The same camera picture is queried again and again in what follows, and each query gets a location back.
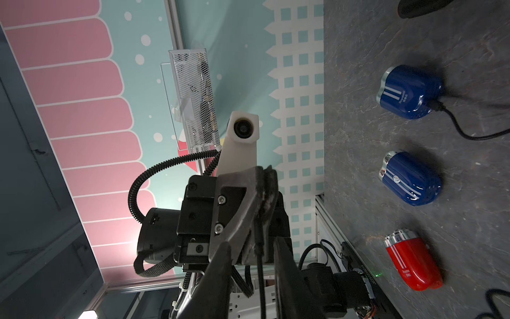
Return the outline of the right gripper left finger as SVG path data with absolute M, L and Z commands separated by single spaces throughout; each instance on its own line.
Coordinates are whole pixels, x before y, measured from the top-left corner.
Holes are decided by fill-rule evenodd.
M 231 293 L 231 246 L 221 243 L 191 300 L 177 318 L 228 318 Z

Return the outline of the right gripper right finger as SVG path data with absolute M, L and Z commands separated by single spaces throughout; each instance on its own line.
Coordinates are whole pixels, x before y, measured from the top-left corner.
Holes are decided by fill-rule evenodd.
M 313 299 L 286 241 L 274 241 L 277 318 L 326 318 Z

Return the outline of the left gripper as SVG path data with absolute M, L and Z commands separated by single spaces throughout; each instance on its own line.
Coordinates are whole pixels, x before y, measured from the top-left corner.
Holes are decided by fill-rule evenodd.
M 142 266 L 144 262 L 156 266 L 173 256 L 179 266 L 206 267 L 227 242 L 233 265 L 256 265 L 256 247 L 262 239 L 262 263 L 271 265 L 277 237 L 291 252 L 289 219 L 271 166 L 217 178 L 194 175 L 180 211 L 154 207 L 147 212 L 136 260 L 142 260 Z

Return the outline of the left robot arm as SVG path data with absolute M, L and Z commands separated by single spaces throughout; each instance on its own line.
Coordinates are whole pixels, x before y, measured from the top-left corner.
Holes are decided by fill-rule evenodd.
M 230 265 L 274 262 L 273 243 L 290 242 L 290 226 L 271 167 L 221 174 L 220 152 L 207 150 L 158 163 L 142 172 L 127 206 L 142 226 L 134 271 L 154 278 L 175 267 L 204 272 L 220 246 Z

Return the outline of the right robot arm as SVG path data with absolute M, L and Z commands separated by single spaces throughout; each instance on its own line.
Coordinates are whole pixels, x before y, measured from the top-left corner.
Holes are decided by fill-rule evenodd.
M 274 243 L 274 258 L 277 318 L 341 318 L 351 308 L 372 305 L 356 271 L 333 273 L 319 263 L 301 270 L 281 237 Z M 224 242 L 178 318 L 227 318 L 231 275 L 231 246 Z

